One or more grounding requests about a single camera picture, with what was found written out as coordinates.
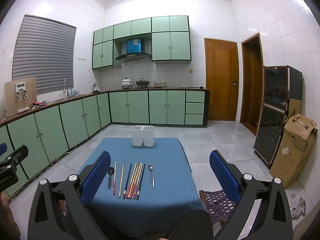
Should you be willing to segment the person's left hand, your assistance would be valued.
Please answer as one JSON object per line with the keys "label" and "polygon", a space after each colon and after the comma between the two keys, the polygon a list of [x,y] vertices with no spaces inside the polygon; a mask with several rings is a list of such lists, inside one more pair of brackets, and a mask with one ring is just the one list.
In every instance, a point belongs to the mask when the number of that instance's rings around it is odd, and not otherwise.
{"label": "person's left hand", "polygon": [[5,220],[7,221],[7,223],[9,224],[11,229],[13,230],[15,236],[20,238],[21,232],[19,230],[19,227],[18,227],[17,223],[14,221],[14,217],[13,217],[12,211],[11,211],[11,209],[9,207],[9,199],[8,199],[7,195],[4,194],[3,192],[1,192],[1,207],[4,210],[4,218],[5,218]]}

